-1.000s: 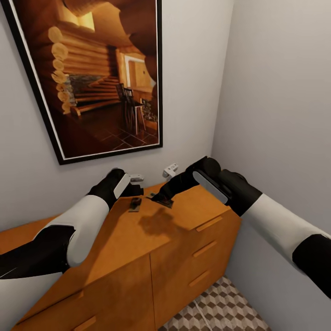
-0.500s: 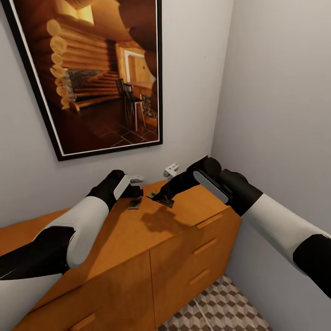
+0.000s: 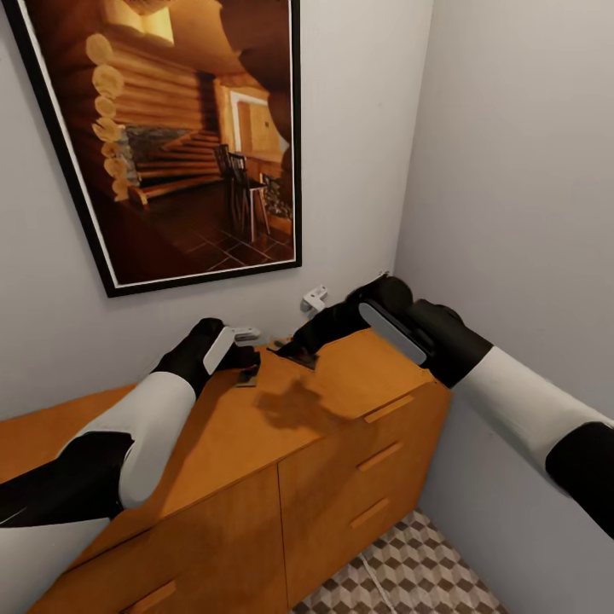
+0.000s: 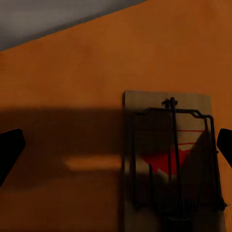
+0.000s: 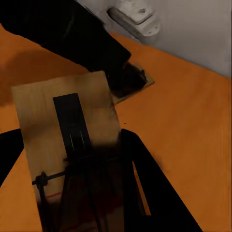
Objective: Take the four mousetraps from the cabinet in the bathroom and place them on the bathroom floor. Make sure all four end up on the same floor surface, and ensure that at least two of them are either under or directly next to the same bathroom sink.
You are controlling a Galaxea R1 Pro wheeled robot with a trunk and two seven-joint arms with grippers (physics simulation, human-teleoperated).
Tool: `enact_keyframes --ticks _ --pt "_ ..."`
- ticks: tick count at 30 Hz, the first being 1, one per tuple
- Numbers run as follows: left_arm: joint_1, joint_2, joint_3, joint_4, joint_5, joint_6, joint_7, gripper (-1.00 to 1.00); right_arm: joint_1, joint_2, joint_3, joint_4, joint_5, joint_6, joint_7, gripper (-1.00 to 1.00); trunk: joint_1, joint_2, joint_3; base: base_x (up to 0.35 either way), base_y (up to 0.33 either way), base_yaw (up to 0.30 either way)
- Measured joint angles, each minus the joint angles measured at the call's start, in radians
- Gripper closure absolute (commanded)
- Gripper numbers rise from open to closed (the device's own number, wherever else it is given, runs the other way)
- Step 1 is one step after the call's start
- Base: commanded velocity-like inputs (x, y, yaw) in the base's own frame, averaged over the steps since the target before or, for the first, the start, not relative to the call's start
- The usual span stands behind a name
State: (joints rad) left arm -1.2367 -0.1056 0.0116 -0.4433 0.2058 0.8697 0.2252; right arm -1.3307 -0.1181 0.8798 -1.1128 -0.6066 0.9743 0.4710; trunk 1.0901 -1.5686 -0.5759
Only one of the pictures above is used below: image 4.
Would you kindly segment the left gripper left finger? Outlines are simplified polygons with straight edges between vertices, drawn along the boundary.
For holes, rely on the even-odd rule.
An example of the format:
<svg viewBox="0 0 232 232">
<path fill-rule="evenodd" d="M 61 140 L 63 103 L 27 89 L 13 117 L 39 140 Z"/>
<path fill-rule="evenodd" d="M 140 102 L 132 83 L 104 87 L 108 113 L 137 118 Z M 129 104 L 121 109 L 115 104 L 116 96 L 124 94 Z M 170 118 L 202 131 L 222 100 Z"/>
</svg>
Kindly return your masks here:
<svg viewBox="0 0 232 232">
<path fill-rule="evenodd" d="M 0 186 L 25 148 L 21 129 L 0 134 Z"/>
</svg>

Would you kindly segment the mousetrap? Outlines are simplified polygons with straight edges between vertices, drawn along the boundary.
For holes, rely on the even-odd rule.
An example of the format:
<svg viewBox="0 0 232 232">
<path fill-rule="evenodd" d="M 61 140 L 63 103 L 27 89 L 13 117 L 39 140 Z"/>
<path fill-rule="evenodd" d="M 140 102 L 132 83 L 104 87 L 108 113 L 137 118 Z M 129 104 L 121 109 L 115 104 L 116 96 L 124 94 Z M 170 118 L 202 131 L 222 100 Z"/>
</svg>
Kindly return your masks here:
<svg viewBox="0 0 232 232">
<path fill-rule="evenodd" d="M 123 232 L 226 232 L 210 94 L 125 90 Z"/>
</svg>

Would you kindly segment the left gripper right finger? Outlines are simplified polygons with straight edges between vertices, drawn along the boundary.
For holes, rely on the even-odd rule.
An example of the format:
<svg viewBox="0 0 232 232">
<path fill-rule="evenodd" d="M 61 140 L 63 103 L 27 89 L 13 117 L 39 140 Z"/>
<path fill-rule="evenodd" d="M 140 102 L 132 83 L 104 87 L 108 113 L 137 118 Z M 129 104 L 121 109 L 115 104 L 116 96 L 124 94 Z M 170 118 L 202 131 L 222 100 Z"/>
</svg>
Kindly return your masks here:
<svg viewBox="0 0 232 232">
<path fill-rule="evenodd" d="M 232 167 L 232 130 L 220 129 L 216 146 Z"/>
</svg>

